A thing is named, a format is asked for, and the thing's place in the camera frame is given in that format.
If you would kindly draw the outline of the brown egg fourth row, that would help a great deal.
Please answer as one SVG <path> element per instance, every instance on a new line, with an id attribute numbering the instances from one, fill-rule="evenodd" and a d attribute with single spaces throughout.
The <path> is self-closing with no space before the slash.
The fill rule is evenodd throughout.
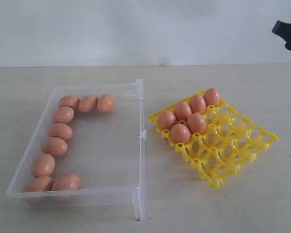
<path id="1" fill-rule="evenodd" d="M 48 137 L 41 143 L 43 153 L 48 153 L 54 157 L 62 156 L 68 149 L 67 143 L 58 137 Z"/>
<path id="2" fill-rule="evenodd" d="M 220 92 L 215 88 L 209 88 L 203 94 L 206 106 L 218 106 L 221 101 Z"/>

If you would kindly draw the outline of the brown egg fifth row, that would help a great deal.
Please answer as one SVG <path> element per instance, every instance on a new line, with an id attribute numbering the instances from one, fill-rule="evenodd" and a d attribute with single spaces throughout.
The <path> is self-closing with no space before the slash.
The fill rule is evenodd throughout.
<path id="1" fill-rule="evenodd" d="M 183 124 L 175 124 L 170 130 L 171 138 L 175 143 L 186 144 L 191 138 L 189 129 Z"/>
<path id="2" fill-rule="evenodd" d="M 32 164 L 31 173 L 34 178 L 50 176 L 55 169 L 55 159 L 48 153 L 39 155 Z"/>
<path id="3" fill-rule="evenodd" d="M 203 114 L 205 112 L 206 102 L 204 98 L 199 94 L 191 96 L 188 104 L 193 114 L 194 113 Z"/>

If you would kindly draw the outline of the brown egg second row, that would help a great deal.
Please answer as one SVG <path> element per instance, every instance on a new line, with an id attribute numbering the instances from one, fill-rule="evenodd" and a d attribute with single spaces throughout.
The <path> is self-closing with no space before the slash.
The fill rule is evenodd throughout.
<path id="1" fill-rule="evenodd" d="M 75 115 L 75 111 L 68 106 L 60 107 L 52 116 L 53 123 L 68 124 Z"/>
<path id="2" fill-rule="evenodd" d="M 187 118 L 187 127 L 190 133 L 203 134 L 207 127 L 206 120 L 200 113 L 191 114 Z"/>

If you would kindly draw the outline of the brown egg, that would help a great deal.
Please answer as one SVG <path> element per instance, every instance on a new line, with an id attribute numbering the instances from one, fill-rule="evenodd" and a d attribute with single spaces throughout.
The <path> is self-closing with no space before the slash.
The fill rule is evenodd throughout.
<path id="1" fill-rule="evenodd" d="M 34 178 L 32 181 L 27 183 L 23 189 L 23 192 L 44 192 L 50 191 L 54 183 L 54 179 L 49 176 L 40 176 Z M 25 198 L 25 201 L 29 204 L 39 203 L 43 200 L 41 197 Z"/>
<path id="2" fill-rule="evenodd" d="M 73 110 L 78 108 L 80 98 L 76 95 L 67 95 L 58 101 L 58 107 L 71 107 Z"/>
<path id="3" fill-rule="evenodd" d="M 174 108 L 174 115 L 177 121 L 187 121 L 192 114 L 192 110 L 187 102 L 181 101 Z"/>
<path id="4" fill-rule="evenodd" d="M 115 104 L 115 99 L 112 94 L 104 94 L 97 101 L 97 110 L 101 113 L 110 112 Z"/>
<path id="5" fill-rule="evenodd" d="M 78 110 L 83 113 L 91 112 L 96 108 L 98 97 L 96 95 L 87 95 L 82 98 L 78 104 Z"/>
<path id="6" fill-rule="evenodd" d="M 158 126 L 161 130 L 170 130 L 176 123 L 174 113 L 169 110 L 163 111 L 158 117 Z"/>
<path id="7" fill-rule="evenodd" d="M 76 173 L 66 173 L 56 178 L 52 184 L 51 191 L 77 190 L 81 179 Z"/>

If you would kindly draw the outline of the brown egg third row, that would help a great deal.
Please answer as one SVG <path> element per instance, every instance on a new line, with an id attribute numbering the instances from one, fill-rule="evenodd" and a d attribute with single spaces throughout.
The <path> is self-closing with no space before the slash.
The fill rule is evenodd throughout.
<path id="1" fill-rule="evenodd" d="M 50 126 L 48 135 L 50 137 L 58 137 L 67 141 L 73 136 L 73 131 L 72 128 L 66 124 L 54 123 Z"/>

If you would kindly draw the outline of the yellow plastic egg tray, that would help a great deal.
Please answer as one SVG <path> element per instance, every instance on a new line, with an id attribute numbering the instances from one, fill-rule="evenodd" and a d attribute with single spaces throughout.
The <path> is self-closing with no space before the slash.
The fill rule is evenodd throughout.
<path id="1" fill-rule="evenodd" d="M 208 181 L 208 186 L 220 189 L 229 174 L 237 175 L 246 162 L 254 162 L 258 153 L 267 150 L 279 138 L 276 134 L 255 125 L 250 118 L 221 99 L 218 106 L 206 108 L 205 133 L 193 133 L 186 144 L 175 143 L 168 129 L 158 125 L 160 110 L 148 118 L 153 122 L 161 138 L 169 146 L 182 153 L 183 159 L 199 172 L 199 177 Z"/>

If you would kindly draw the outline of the clear plastic tray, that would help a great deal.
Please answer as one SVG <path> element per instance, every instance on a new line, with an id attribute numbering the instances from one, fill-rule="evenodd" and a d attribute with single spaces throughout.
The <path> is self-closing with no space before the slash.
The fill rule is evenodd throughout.
<path id="1" fill-rule="evenodd" d="M 112 94 L 115 106 L 109 113 L 76 112 L 70 126 L 72 138 L 67 152 L 56 161 L 54 178 L 73 172 L 79 175 L 77 190 L 28 192 L 32 180 L 31 165 L 47 138 L 51 118 L 58 101 L 67 95 L 84 97 Z M 6 194 L 25 207 L 53 208 L 66 206 L 132 204 L 135 218 L 146 218 L 145 163 L 145 94 L 144 82 L 66 86 L 53 89 L 40 120 L 27 145 Z"/>

